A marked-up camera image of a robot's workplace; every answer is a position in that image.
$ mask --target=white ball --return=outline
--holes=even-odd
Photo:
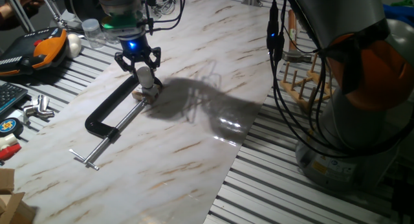
[[[77,57],[80,53],[80,50],[81,50],[81,47],[78,44],[76,44],[76,43],[70,44],[69,45],[69,53],[68,53],[67,57],[71,58],[71,59]]]
[[[69,41],[69,53],[67,57],[73,59],[79,55],[82,49],[82,43],[80,38],[75,34],[69,34],[67,39]]]
[[[69,44],[76,43],[79,46],[82,45],[81,42],[80,42],[80,38],[75,34],[69,34],[67,36],[67,39],[69,40]]]

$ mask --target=clear plastic container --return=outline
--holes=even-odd
[[[91,44],[91,48],[100,49],[106,44],[105,34],[101,31],[98,20],[88,19],[82,23],[85,36]]]

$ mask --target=wooden peg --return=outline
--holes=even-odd
[[[311,112],[311,109],[312,109],[312,106],[311,106],[311,100],[315,100],[315,98],[316,98],[316,87],[313,87],[313,89],[312,89],[312,93],[310,94],[310,97],[309,97],[309,101],[308,101],[308,105],[307,105],[307,112],[308,113],[310,113]]]
[[[313,69],[315,69],[316,59],[318,59],[318,53],[315,53],[313,57],[312,67],[310,68],[310,72],[313,73]]]
[[[293,88],[295,88],[295,81],[296,81],[296,74],[298,73],[297,70],[293,73],[293,80],[292,80],[292,88],[290,88],[291,91],[293,91]]]
[[[306,84],[306,78],[304,78],[302,81],[302,86],[300,87],[300,92],[299,92],[299,99],[302,99],[302,94],[303,94],[303,89],[305,88],[305,84]]]
[[[283,77],[283,83],[285,83],[285,82],[286,82],[287,71],[289,70],[289,65],[290,65],[290,62],[287,62],[287,63],[286,63],[286,69],[285,69],[285,75],[284,75],[284,77]]]

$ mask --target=red object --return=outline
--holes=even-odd
[[[15,144],[13,146],[9,146],[4,150],[0,151],[0,160],[9,160],[13,155],[15,155],[21,149],[20,144]]]
[[[39,43],[41,43],[43,40],[42,39],[39,39],[39,40],[37,40],[36,42],[34,42],[34,46],[36,47],[36,46],[38,46],[39,45]]]

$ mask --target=metal bracket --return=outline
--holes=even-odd
[[[245,4],[245,5],[256,6],[256,7],[262,7],[263,6],[263,4],[259,0],[244,0],[241,3]]]

